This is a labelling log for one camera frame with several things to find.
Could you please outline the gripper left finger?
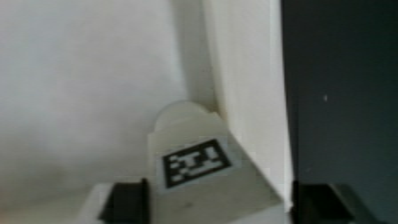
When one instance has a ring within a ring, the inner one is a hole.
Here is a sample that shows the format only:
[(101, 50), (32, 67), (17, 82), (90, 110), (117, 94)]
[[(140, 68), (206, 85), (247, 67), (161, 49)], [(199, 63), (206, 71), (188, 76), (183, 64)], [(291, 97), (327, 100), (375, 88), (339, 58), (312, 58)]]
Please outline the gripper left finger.
[(97, 184), (81, 206), (81, 224), (149, 224), (149, 183)]

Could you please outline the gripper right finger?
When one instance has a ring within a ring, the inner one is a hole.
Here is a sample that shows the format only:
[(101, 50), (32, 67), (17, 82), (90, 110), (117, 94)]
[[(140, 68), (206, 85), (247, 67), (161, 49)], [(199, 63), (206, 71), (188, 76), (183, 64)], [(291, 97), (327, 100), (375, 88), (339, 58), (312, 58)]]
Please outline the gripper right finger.
[(364, 202), (344, 184), (293, 182), (293, 224), (380, 224)]

